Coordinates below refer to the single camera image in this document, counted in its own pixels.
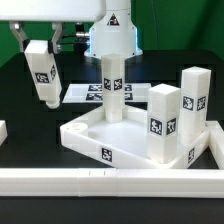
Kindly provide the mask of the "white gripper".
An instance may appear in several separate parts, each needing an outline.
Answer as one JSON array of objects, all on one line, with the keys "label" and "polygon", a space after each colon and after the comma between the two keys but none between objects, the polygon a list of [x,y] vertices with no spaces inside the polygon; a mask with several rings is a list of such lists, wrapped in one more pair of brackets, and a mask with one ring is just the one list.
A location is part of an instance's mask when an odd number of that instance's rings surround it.
[{"label": "white gripper", "polygon": [[24,52],[29,39],[22,22],[53,22],[53,37],[48,52],[58,54],[65,31],[64,22],[95,22],[106,14],[106,0],[0,0],[0,21],[10,21],[9,27]]}]

